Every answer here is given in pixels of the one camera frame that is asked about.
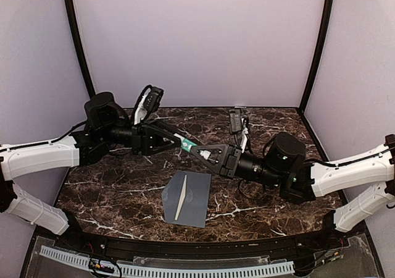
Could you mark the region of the beige letter sheet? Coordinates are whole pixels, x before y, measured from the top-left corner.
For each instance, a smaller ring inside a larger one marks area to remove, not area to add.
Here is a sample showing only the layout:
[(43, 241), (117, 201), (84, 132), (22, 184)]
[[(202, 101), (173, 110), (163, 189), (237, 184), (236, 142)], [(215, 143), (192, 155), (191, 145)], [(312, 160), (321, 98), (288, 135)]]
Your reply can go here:
[(187, 178), (188, 178), (188, 175), (185, 174), (184, 180), (183, 180), (183, 186), (182, 186), (181, 193), (180, 193), (180, 197), (179, 197), (179, 200), (178, 200), (177, 210), (176, 210), (176, 213), (175, 213), (175, 220), (176, 220), (176, 221), (177, 221), (178, 218), (179, 218), (179, 215), (180, 215), (180, 213), (181, 213), (181, 209), (182, 209), (183, 203), (184, 203), (184, 201), (185, 201), (185, 197), (186, 197), (186, 186), (187, 186)]

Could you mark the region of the green white glue stick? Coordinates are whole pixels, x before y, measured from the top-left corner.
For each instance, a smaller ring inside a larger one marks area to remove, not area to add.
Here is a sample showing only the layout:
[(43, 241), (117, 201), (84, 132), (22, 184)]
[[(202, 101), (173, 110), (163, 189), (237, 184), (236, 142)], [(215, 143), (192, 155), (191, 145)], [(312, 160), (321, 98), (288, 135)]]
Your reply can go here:
[[(180, 141), (181, 141), (181, 149), (183, 149), (184, 151), (187, 151), (189, 154), (192, 153), (192, 147), (197, 146), (196, 143), (192, 142), (191, 140), (187, 139), (184, 136), (181, 136), (178, 133), (175, 133), (174, 136), (180, 139)], [(197, 150), (197, 154), (198, 154), (199, 157), (202, 157), (206, 161), (208, 161), (210, 156), (212, 155), (212, 152), (208, 151), (208, 150)]]

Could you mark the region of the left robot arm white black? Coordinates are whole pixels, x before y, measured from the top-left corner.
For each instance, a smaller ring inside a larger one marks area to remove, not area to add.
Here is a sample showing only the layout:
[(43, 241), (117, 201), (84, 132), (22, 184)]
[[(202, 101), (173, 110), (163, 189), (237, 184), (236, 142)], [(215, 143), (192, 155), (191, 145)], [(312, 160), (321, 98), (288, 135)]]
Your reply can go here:
[(30, 195), (14, 183), (23, 175), (63, 167), (88, 166), (109, 154), (111, 145), (128, 148), (133, 154), (150, 156), (179, 147), (181, 140), (160, 121), (149, 120), (157, 111), (163, 91), (152, 87), (140, 98), (136, 119), (128, 116), (111, 92), (93, 96), (85, 105), (86, 120), (53, 140), (1, 146), (1, 212), (15, 215), (62, 235), (74, 251), (87, 246), (87, 238), (71, 213)]

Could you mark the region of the grey paper envelope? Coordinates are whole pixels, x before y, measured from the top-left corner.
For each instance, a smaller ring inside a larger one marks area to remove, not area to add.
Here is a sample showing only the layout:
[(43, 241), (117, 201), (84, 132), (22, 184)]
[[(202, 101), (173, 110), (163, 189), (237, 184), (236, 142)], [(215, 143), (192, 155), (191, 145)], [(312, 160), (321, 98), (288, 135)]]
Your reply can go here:
[[(186, 197), (178, 220), (175, 220), (178, 200), (185, 174), (188, 175)], [(200, 172), (178, 171), (162, 191), (164, 219), (168, 224), (204, 228), (212, 176)]]

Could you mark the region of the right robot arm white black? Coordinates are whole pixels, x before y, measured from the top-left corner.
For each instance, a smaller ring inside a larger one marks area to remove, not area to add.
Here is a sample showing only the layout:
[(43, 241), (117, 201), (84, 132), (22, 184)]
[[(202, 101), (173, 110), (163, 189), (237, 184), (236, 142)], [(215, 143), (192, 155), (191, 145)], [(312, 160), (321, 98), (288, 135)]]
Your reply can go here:
[(393, 134), (370, 151), (332, 162), (306, 159), (305, 144), (285, 132), (267, 143), (262, 157), (228, 144), (192, 146), (190, 153), (214, 174), (279, 188), (280, 197), (294, 204), (367, 184), (368, 188), (351, 202), (325, 215), (324, 229), (315, 235), (315, 244), (322, 250), (338, 241), (339, 232), (352, 230), (394, 201)]

